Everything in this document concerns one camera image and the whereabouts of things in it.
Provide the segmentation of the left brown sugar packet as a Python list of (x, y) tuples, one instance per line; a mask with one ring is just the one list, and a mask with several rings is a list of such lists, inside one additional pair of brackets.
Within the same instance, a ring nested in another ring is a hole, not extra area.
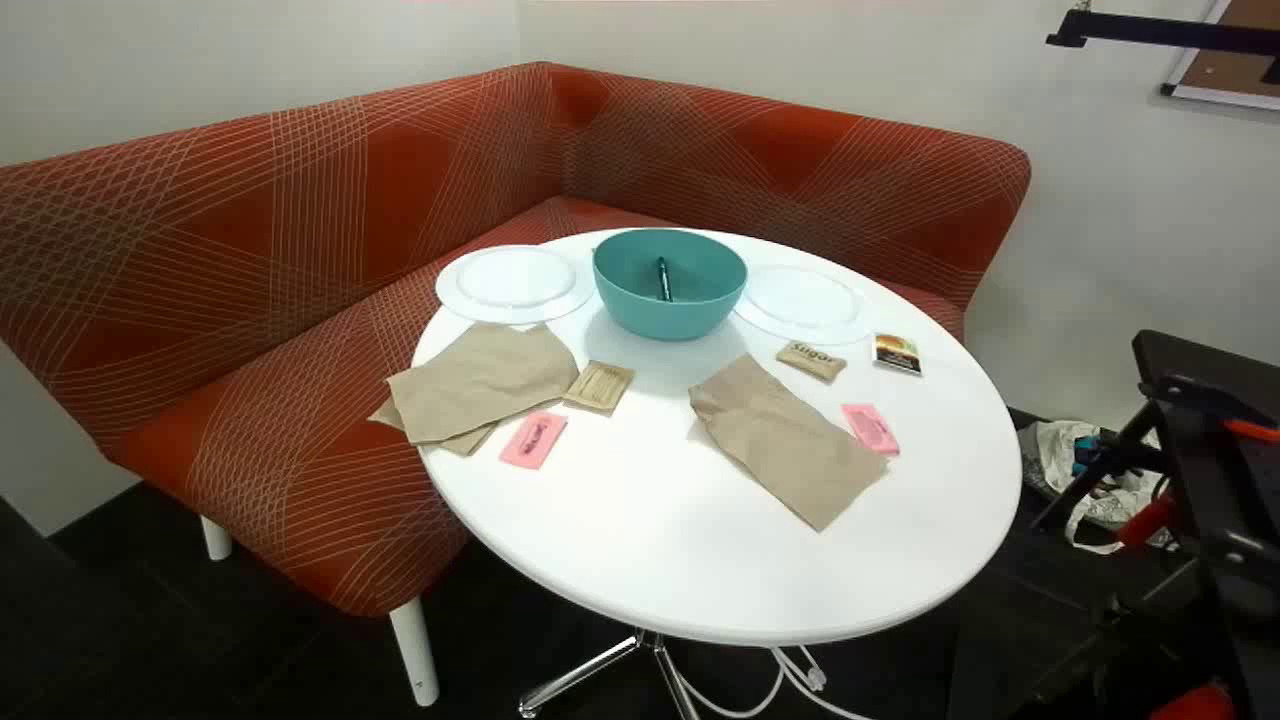
[(583, 371), (569, 386), (563, 401), (583, 411), (613, 416), (630, 386), (630, 367), (589, 360)]

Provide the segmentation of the brown sugar packet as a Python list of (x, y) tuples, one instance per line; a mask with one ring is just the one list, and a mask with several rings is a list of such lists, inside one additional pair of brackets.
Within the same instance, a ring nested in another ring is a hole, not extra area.
[(569, 386), (563, 401), (583, 411), (613, 416), (630, 386), (630, 367), (589, 360), (583, 371)]
[(849, 367), (849, 360), (808, 350), (798, 341), (782, 344), (774, 360), (825, 386), (833, 386)]

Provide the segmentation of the teal plastic bowl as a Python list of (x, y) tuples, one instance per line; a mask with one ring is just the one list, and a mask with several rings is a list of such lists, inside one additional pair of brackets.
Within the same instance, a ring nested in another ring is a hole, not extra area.
[(628, 230), (591, 247), (591, 277), (620, 328), (699, 341), (734, 310), (746, 264), (702, 234)]

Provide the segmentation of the left pink packet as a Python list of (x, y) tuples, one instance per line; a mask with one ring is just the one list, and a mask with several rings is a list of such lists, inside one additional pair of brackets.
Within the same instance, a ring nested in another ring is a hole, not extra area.
[(500, 461), (511, 466), (511, 468), (541, 468), (552, 457), (552, 447), (563, 436), (563, 430), (569, 430), (563, 416), (537, 411), (517, 430), (517, 436), (506, 441)]

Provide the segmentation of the pink packet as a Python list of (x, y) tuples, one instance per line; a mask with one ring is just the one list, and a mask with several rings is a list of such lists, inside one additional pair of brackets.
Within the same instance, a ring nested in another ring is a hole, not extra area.
[(890, 430), (883, 424), (883, 416), (873, 404), (843, 404), (843, 424), (873, 451), (880, 451), (880, 457), (894, 457), (900, 451)]
[(541, 468), (552, 457), (552, 447), (563, 436), (563, 430), (569, 430), (563, 416), (537, 411), (517, 430), (517, 436), (506, 441), (500, 461), (511, 466), (511, 468)]

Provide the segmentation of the left white plate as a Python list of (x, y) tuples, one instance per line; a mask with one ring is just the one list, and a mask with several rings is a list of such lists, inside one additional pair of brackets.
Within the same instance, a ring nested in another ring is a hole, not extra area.
[(446, 312), (486, 323), (541, 323), (576, 312), (591, 287), (571, 258), (541, 243), (497, 243), (434, 277)]

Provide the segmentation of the white plate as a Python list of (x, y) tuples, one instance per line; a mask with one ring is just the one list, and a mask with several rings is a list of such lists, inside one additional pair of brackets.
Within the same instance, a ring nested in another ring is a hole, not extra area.
[(571, 258), (541, 243), (497, 243), (434, 277), (446, 312), (486, 323), (541, 323), (576, 312), (591, 287)]
[(843, 341), (859, 323), (859, 298), (825, 268), (755, 264), (738, 298), (738, 315), (782, 336)]

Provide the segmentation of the right white plate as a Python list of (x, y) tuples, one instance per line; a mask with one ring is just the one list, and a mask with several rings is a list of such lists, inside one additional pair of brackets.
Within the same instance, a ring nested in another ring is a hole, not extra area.
[(825, 268), (755, 264), (738, 298), (738, 315), (782, 336), (843, 341), (859, 323), (859, 298)]

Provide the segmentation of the right brown sugar packet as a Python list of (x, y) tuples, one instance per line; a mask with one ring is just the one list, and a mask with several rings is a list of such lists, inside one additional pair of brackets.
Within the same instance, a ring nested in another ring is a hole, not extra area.
[(808, 350), (798, 341), (782, 344), (774, 360), (825, 386), (833, 386), (849, 367), (849, 360)]

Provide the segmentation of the right beige cloth napkin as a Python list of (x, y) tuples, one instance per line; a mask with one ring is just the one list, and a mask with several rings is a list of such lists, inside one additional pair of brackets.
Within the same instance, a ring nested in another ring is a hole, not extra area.
[(853, 441), (762, 364), (734, 357), (689, 393), (702, 436), (812, 531), (825, 531), (886, 461)]

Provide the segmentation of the beige cloth napkin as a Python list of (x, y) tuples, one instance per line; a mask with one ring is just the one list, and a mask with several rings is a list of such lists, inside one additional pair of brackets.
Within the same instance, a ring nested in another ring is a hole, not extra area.
[(470, 457), (497, 424), (559, 401), (571, 381), (576, 357), (546, 323), (470, 323), (429, 364), (394, 371), (370, 421)]
[(853, 441), (762, 364), (734, 357), (689, 393), (702, 436), (812, 531), (825, 531), (886, 461)]

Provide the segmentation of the left beige cloth napkin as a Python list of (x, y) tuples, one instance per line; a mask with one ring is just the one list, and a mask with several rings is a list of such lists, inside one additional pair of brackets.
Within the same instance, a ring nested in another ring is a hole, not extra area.
[(546, 323), (470, 323), (429, 364), (394, 371), (370, 421), (470, 457), (497, 424), (559, 401), (571, 381), (576, 357)]

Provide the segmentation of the right pink packet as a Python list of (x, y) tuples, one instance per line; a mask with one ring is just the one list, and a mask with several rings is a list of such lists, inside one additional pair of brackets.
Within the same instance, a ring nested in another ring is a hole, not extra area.
[(883, 416), (873, 404), (843, 404), (843, 424), (873, 451), (880, 451), (880, 457), (894, 457), (900, 451), (890, 430), (883, 424)]

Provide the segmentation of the dark yellow small packet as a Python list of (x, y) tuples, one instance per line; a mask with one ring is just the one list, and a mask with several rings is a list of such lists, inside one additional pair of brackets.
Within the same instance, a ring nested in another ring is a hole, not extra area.
[(922, 371), (917, 344), (904, 341), (904, 336), (880, 333), (880, 336), (873, 341), (873, 350), (875, 350), (875, 364), (880, 364), (880, 367), (894, 367), (894, 371), (913, 371), (913, 376)]

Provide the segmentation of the chrome table base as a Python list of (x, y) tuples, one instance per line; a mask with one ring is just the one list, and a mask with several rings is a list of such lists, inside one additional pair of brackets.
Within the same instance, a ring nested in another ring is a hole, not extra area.
[(604, 654), (571, 666), (569, 671), (559, 671), (559, 675), (529, 690), (529, 692), (517, 702), (517, 717), (518, 717), (518, 720), (541, 720), (541, 714), (544, 714), (552, 702), (583, 690), (589, 680), (604, 675), (609, 669), (630, 662), (635, 654), (648, 654), (648, 657), (650, 657), (650, 666), (657, 666), (657, 671), (659, 671), (659, 684), (664, 684), (675, 717), (679, 717), (679, 720), (699, 720), (699, 710), (696, 710), (693, 692), (679, 684), (679, 669), (675, 669), (675, 657), (673, 657), (668, 640), (664, 640), (664, 638), (650, 638), (650, 634), (630, 634), (630, 638), (609, 643)]

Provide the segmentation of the orange patterned corner sofa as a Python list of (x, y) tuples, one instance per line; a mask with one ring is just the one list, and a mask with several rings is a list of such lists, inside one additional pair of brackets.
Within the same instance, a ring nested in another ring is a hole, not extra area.
[[(198, 518), (206, 551), (386, 619), (431, 706), (420, 602), (462, 546), (630, 634), (728, 647), (859, 640), (952, 602), (1020, 504), (1012, 416), (954, 333), (1024, 194), (1000, 139), (517, 66), (2, 170), (0, 341), (108, 461)], [(734, 300), (699, 341), (644, 341), (591, 277), (628, 230), (702, 234), (746, 271), (825, 268), (859, 323), (803, 341)], [(497, 243), (571, 258), (591, 298), (541, 323), (630, 367), (541, 468), (370, 421), (469, 328), (434, 277)], [(880, 367), (880, 333), (922, 371)], [(812, 381), (774, 360), (793, 341), (849, 367)], [(890, 430), (886, 473), (825, 531), (702, 436), (689, 393), (734, 357), (843, 431), (843, 404)]]

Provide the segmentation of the white bag on floor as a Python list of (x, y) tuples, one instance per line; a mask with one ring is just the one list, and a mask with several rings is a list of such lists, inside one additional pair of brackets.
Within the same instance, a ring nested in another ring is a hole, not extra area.
[(1033, 421), (1020, 431), (1024, 473), (1046, 501), (1042, 528), (1088, 555), (1163, 546), (1140, 518), (1163, 496), (1169, 476), (1140, 466), (1101, 424)]

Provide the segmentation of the black red equipment cart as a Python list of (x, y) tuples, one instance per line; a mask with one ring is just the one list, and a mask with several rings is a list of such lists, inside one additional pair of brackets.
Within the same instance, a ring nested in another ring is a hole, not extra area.
[(1129, 466), (1169, 490), (1125, 528), (1145, 550), (1169, 528), (1183, 563), (1079, 643), (1046, 684), (1069, 692), (1129, 647), (1202, 640), (1196, 675), (1148, 706), (1148, 720), (1280, 720), (1280, 367), (1169, 333), (1133, 341), (1145, 404), (1034, 518), (1055, 523)]

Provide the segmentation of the black wall mounted bar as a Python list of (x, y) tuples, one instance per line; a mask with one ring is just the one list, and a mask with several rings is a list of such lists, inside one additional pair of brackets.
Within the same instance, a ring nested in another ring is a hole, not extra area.
[(1053, 44), (1082, 48), (1088, 42), (1280, 56), (1274, 28), (1236, 28), (1236, 26), (1196, 26), (1196, 20), (1117, 18), (1117, 11), (1069, 8), (1061, 28), (1053, 31)]

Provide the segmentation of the framed board on wall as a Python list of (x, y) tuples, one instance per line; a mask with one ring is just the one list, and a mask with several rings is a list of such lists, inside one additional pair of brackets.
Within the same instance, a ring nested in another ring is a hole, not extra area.
[[(1202, 20), (1280, 31), (1280, 0), (1211, 0)], [(1170, 101), (1280, 111), (1280, 83), (1268, 79), (1268, 68), (1268, 56), (1181, 54), (1158, 92)]]

